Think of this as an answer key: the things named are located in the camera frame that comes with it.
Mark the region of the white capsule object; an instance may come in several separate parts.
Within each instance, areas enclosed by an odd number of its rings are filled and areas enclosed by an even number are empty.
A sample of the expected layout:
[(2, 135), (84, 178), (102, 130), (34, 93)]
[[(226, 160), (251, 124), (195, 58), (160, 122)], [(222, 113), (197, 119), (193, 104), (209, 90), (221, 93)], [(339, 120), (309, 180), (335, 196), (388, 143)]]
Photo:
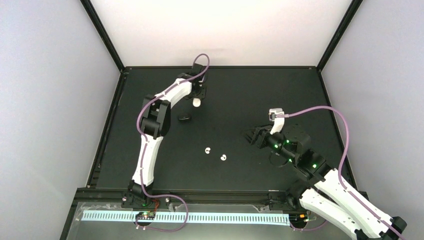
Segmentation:
[(201, 100), (201, 99), (199, 99), (199, 98), (194, 98), (194, 99), (192, 100), (192, 105), (193, 105), (195, 108), (200, 107), (200, 106), (201, 106), (201, 104), (202, 104), (202, 100)]

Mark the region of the black earbud charging case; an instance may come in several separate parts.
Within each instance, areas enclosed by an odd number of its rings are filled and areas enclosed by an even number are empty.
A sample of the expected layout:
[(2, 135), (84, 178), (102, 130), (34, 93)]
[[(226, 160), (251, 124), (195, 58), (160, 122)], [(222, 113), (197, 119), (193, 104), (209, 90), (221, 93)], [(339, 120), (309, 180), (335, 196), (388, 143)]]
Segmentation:
[(182, 113), (177, 116), (177, 119), (181, 122), (187, 122), (192, 119), (192, 115), (189, 113)]

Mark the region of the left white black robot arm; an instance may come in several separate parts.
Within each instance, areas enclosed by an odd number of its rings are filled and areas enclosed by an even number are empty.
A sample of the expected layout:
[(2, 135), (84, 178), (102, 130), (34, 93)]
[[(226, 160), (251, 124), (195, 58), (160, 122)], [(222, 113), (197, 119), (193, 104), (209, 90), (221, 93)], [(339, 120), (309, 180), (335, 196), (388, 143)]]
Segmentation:
[(194, 63), (190, 71), (181, 73), (165, 90), (147, 95), (136, 120), (141, 145), (136, 170), (122, 196), (123, 208), (144, 208), (153, 201), (152, 184), (160, 145), (171, 128), (172, 108), (182, 99), (199, 107), (206, 97), (208, 65)]

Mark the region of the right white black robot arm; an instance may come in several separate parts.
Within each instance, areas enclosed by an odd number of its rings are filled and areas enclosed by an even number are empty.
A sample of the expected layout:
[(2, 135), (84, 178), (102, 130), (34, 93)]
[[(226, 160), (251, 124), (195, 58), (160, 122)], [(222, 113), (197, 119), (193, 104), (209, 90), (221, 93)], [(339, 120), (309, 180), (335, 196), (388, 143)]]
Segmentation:
[(243, 132), (250, 145), (270, 148), (285, 159), (299, 179), (285, 194), (285, 204), (318, 214), (353, 240), (399, 240), (407, 227), (400, 216), (390, 216), (352, 187), (339, 171), (312, 149), (311, 137), (297, 124), (273, 131), (272, 125)]

